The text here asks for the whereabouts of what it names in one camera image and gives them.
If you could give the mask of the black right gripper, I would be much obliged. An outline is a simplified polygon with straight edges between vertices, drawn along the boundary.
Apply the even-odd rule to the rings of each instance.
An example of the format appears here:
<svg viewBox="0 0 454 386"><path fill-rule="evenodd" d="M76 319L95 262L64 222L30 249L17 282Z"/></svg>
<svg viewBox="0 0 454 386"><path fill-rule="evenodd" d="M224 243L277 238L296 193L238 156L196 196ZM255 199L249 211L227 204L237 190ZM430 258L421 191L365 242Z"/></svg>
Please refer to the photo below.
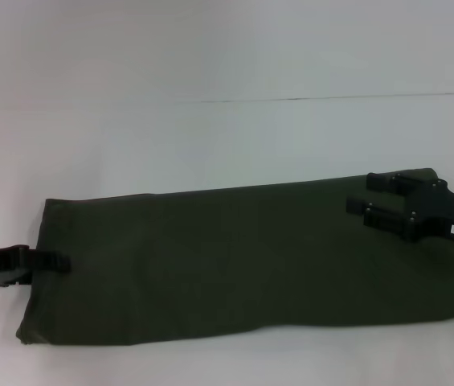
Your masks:
<svg viewBox="0 0 454 386"><path fill-rule="evenodd" d="M403 173L369 173L366 189L406 195L404 215L348 197L346 212L361 216L365 226L413 242L430 236L454 240L454 193L443 179L427 180L415 186L415 179Z"/></svg>

